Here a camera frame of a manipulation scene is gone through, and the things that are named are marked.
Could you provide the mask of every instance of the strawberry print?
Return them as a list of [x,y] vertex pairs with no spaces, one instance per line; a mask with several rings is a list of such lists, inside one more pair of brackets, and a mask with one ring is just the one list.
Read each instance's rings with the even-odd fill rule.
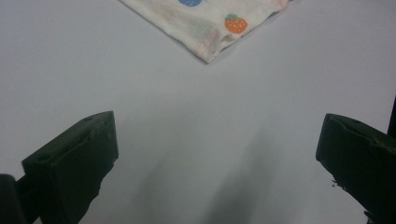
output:
[[230,14],[225,18],[224,26],[233,34],[242,34],[248,28],[248,23],[244,19]]
[[178,2],[187,7],[196,7],[202,2],[202,0],[178,0]]

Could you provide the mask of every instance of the orange strawberry print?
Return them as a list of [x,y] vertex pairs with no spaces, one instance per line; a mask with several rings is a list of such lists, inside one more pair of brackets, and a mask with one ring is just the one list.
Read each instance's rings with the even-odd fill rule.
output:
[[234,14],[230,14],[225,18],[225,28],[234,34],[242,34],[248,27],[248,23]]

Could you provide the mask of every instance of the white cloth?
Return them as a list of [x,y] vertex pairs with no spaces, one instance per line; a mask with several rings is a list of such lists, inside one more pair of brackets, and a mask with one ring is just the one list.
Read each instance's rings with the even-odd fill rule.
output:
[[288,0],[120,0],[207,63]]

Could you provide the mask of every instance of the folded cloth corner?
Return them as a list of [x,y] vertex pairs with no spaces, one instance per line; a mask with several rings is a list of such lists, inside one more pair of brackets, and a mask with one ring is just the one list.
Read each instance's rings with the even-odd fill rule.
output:
[[120,0],[207,63],[289,0]]

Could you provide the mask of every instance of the white surface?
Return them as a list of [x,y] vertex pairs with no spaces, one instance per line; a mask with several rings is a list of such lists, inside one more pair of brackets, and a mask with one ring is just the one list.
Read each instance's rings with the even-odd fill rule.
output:
[[81,223],[365,223],[315,160],[326,113],[388,128],[396,2],[296,0],[205,65],[117,1],[0,3],[0,173],[114,110]]

